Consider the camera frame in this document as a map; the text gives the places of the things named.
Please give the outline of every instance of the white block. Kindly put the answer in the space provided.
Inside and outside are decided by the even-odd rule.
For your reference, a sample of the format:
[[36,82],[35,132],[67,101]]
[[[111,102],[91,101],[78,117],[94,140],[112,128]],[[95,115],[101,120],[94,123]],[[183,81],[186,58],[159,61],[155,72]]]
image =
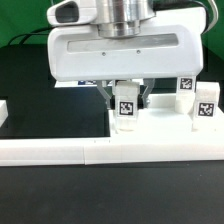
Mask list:
[[132,131],[138,118],[139,83],[119,81],[115,87],[115,128]]
[[219,102],[220,87],[218,82],[197,82],[196,101]]
[[179,93],[176,95],[175,111],[180,114],[191,114],[194,108],[195,93]]
[[177,78],[177,94],[175,111],[180,114],[190,114],[193,112],[195,100],[196,76]]
[[8,110],[5,100],[0,100],[0,127],[8,117]]
[[220,122],[217,116],[219,83],[198,82],[194,103],[193,131],[216,131]]

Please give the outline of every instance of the black surface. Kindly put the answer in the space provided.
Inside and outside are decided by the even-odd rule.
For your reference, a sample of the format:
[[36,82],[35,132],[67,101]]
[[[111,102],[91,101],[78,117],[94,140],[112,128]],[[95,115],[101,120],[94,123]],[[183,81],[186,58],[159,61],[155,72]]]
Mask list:
[[0,169],[1,224],[223,224],[224,162]]
[[[223,61],[206,53],[198,79],[223,88]],[[46,46],[0,49],[10,113],[2,138],[108,134],[96,89],[54,82]],[[157,80],[154,92],[172,92],[175,82]],[[224,161],[0,168],[0,224],[223,224],[223,198]]]
[[53,88],[44,45],[0,49],[0,98],[9,118],[0,138],[109,136],[108,114],[96,88]]

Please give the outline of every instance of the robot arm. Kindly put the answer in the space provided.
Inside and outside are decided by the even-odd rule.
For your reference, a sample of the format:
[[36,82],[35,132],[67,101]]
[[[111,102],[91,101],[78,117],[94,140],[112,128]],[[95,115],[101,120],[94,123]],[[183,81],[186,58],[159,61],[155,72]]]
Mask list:
[[[51,7],[48,20],[56,26],[48,39],[52,75],[58,81],[96,80],[108,108],[111,96],[102,80],[143,79],[147,107],[155,78],[197,76],[203,68],[205,9],[154,11],[152,5],[152,0],[65,0]],[[118,117],[128,106],[136,119],[139,86],[118,84],[113,87]]]

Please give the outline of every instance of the white platform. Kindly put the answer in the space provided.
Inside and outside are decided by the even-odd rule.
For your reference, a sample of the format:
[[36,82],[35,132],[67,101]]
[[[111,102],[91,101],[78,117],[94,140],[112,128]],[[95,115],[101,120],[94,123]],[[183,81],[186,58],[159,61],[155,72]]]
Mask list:
[[118,135],[112,131],[110,138],[0,140],[0,165],[224,159],[224,114],[221,110],[218,110],[217,131],[192,132],[191,117],[174,112],[175,94],[151,95],[150,98],[151,108],[140,112],[135,132]]

